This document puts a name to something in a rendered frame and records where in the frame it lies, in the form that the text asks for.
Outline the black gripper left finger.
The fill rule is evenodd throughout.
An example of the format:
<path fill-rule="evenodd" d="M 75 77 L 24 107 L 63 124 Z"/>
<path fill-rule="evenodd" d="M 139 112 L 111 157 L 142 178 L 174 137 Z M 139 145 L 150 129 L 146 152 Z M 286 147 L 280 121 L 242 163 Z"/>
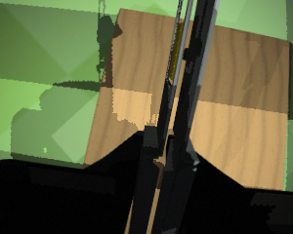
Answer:
<path fill-rule="evenodd" d="M 144 131 L 86 167 L 0 160 L 0 212 L 90 224 L 97 234 L 125 234 Z"/>

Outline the light brown wooden board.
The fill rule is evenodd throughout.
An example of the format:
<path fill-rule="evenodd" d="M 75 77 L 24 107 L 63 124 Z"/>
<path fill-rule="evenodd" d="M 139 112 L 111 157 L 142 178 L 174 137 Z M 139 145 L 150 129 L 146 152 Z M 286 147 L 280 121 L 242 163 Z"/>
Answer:
<path fill-rule="evenodd" d="M 176 17 L 120 8 L 82 169 L 157 126 Z M 285 39 L 215 25 L 190 131 L 195 151 L 245 188 L 283 191 L 289 49 Z M 151 233 L 186 61 L 182 61 L 146 234 Z"/>

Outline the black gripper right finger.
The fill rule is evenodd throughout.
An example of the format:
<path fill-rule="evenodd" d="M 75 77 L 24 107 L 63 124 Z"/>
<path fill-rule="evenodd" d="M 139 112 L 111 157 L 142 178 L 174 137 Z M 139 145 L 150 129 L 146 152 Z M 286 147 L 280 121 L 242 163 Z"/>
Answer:
<path fill-rule="evenodd" d="M 178 234 L 248 234 L 258 223 L 293 225 L 293 191 L 245 188 L 196 154 Z"/>

